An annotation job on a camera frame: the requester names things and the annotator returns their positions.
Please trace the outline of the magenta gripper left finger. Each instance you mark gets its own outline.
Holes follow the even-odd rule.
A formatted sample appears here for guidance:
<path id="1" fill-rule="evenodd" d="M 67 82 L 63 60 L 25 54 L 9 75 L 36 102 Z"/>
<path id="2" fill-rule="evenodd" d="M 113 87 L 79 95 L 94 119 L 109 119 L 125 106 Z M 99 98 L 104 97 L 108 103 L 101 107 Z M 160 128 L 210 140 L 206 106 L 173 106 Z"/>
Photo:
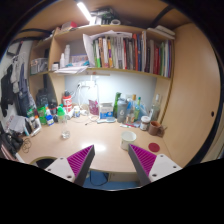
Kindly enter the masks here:
<path id="1" fill-rule="evenodd" d="M 46 171 L 82 186 L 94 156 L 95 148 L 90 145 L 67 158 L 60 157 L 56 159 L 46 168 Z"/>

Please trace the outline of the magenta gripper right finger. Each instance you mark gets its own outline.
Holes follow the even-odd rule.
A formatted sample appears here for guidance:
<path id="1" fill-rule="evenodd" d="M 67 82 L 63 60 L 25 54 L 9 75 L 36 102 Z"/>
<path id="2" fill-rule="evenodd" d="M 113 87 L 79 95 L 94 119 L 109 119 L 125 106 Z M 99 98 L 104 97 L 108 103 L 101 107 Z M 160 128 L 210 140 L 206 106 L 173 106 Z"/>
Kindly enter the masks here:
<path id="1" fill-rule="evenodd" d="M 155 155 L 132 144 L 128 146 L 128 154 L 142 186 L 181 170 L 181 167 L 165 154 Z"/>

